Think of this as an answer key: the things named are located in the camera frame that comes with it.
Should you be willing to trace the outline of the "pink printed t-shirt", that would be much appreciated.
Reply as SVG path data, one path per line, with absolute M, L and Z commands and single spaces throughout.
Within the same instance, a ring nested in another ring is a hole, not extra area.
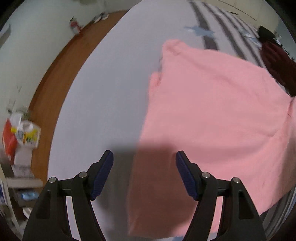
M 168 40 L 133 160 L 129 235 L 186 233 L 196 202 L 177 171 L 180 150 L 217 179 L 238 177 L 264 213 L 295 186 L 295 99 L 264 68 Z

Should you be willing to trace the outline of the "white detergent jug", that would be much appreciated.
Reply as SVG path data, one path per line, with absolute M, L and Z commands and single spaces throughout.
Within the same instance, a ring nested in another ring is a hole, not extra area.
M 21 121 L 18 126 L 12 126 L 11 132 L 15 135 L 19 145 L 36 149 L 39 145 L 41 128 L 31 121 Z

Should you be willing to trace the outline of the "cream wardrobe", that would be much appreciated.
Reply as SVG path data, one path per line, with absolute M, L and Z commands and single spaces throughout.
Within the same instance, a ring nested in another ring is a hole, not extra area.
M 263 0 L 207 0 L 206 3 L 236 13 L 241 20 L 256 28 L 263 26 L 274 32 L 280 22 L 276 11 Z

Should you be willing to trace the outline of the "white shelf unit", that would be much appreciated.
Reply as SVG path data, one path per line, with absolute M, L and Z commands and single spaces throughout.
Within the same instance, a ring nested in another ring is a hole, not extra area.
M 1 212 L 17 235 L 23 235 L 42 187 L 29 166 L 1 163 Z

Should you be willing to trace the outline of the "red fire extinguisher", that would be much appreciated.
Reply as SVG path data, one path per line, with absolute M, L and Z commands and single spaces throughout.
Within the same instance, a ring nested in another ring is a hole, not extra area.
M 74 35 L 78 35 L 81 32 L 81 27 L 75 17 L 72 17 L 69 21 L 69 26 Z

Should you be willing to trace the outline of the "striped grey bed sheet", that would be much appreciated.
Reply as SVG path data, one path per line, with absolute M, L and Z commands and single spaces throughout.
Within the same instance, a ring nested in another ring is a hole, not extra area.
M 162 47 L 180 40 L 267 68 L 255 27 L 200 1 L 142 1 L 129 10 L 84 63 L 63 103 L 55 128 L 49 176 L 71 178 L 105 150 L 114 165 L 93 209 L 107 240 L 179 240 L 128 233 L 127 195 L 149 103 L 149 81 L 161 70 Z M 264 213 L 273 235 L 292 212 L 295 186 Z

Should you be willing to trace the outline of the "white cardboard box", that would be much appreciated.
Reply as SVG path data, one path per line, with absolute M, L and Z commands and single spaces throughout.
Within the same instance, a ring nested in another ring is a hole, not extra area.
M 31 171 L 33 150 L 26 147 L 17 147 L 14 164 L 11 166 L 14 173 L 26 173 Z

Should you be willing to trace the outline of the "red bag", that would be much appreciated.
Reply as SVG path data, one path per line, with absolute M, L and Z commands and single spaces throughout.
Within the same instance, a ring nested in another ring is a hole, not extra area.
M 2 133 L 2 143 L 4 147 L 4 153 L 10 163 L 13 165 L 17 148 L 17 140 L 15 134 L 11 131 L 11 128 L 11 122 L 9 119 L 7 119 Z

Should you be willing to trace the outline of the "maroon garment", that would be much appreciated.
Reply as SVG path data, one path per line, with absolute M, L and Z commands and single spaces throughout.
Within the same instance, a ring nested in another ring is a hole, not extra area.
M 279 45 L 265 42 L 260 55 L 269 73 L 285 87 L 291 97 L 295 96 L 295 61 Z

